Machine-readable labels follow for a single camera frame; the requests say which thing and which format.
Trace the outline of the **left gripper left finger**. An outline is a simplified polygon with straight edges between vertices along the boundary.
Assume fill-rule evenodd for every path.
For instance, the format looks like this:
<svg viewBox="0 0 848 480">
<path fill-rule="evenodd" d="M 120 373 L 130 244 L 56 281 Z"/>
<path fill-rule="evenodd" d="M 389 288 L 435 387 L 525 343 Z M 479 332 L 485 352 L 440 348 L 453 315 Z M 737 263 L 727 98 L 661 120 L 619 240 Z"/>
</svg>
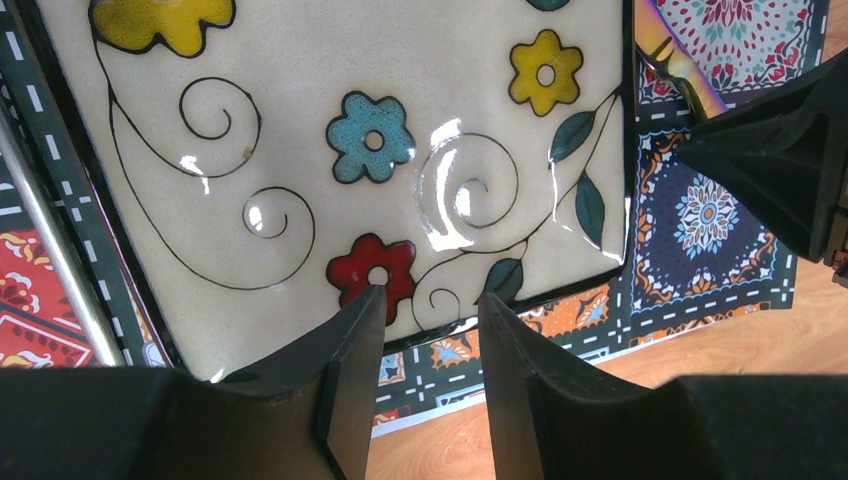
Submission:
<svg viewBox="0 0 848 480">
<path fill-rule="evenodd" d="M 5 479 L 361 479 L 387 297 L 212 383 L 172 368 L 1 372 Z"/>
</svg>

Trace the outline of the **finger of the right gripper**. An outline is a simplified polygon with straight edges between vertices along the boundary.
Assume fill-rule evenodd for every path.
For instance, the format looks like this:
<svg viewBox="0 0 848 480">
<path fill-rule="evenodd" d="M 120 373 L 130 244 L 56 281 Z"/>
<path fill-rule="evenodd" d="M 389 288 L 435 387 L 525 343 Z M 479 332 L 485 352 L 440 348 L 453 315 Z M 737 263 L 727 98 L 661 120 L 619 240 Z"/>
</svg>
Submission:
<svg viewBox="0 0 848 480">
<path fill-rule="evenodd" d="M 796 255 L 834 261 L 847 244 L 847 53 L 696 125 L 676 155 Z"/>
</svg>

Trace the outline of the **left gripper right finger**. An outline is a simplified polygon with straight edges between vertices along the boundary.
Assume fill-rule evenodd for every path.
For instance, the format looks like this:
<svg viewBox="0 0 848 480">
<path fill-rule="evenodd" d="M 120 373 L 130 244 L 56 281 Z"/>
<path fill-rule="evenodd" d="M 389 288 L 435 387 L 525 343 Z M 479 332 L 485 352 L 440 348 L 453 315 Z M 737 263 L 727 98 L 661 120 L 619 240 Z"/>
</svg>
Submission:
<svg viewBox="0 0 848 480">
<path fill-rule="evenodd" d="M 692 375 L 645 388 L 479 300 L 500 479 L 843 479 L 843 375 Z"/>
</svg>

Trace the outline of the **square floral plate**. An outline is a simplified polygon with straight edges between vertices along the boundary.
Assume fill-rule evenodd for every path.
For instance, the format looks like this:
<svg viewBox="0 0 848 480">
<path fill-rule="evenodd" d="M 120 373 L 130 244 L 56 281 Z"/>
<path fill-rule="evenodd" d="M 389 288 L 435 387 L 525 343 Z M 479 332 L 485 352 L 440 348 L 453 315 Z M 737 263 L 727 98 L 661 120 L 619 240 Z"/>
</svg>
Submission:
<svg viewBox="0 0 848 480">
<path fill-rule="evenodd" d="M 223 376 L 384 287 L 385 340 L 626 259 L 628 1 L 20 1 L 177 358 Z"/>
</svg>

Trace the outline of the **silver fork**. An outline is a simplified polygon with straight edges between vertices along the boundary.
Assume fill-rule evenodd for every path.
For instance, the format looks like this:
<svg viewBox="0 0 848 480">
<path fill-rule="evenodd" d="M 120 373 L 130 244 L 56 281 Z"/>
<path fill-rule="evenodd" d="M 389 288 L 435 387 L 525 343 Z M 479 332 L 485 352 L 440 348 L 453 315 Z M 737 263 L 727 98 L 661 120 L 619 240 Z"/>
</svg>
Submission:
<svg viewBox="0 0 848 480">
<path fill-rule="evenodd" d="M 54 271 L 86 334 L 97 360 L 104 366 L 128 364 L 117 340 L 112 335 L 110 319 L 103 313 L 96 292 L 81 270 L 76 250 L 70 245 L 60 219 L 52 210 L 52 202 L 43 193 L 38 176 L 31 166 L 18 130 L 6 108 L 1 109 L 1 155 L 36 230 Z"/>
</svg>

